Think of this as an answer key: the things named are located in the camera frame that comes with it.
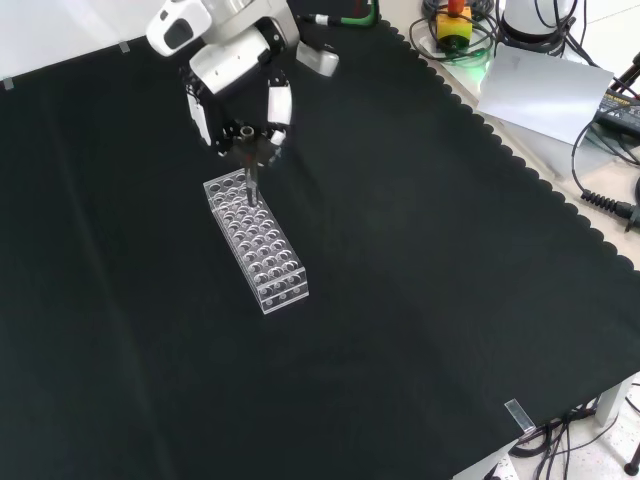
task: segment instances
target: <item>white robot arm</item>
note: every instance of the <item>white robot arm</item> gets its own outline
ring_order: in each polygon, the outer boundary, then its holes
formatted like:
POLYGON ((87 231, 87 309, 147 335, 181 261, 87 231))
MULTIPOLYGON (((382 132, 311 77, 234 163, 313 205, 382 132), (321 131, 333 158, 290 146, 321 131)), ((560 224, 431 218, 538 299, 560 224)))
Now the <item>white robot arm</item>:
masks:
MULTIPOLYGON (((205 46, 189 62, 189 109, 202 138, 208 145, 216 141, 218 153, 224 156, 239 138, 242 125, 226 126, 220 138, 212 139, 200 98, 218 95, 295 47, 300 34, 286 0, 168 0, 147 28, 149 43, 164 56, 198 38, 205 46)), ((281 72, 269 83, 269 127, 258 134, 277 148, 286 138, 293 101, 281 72)))

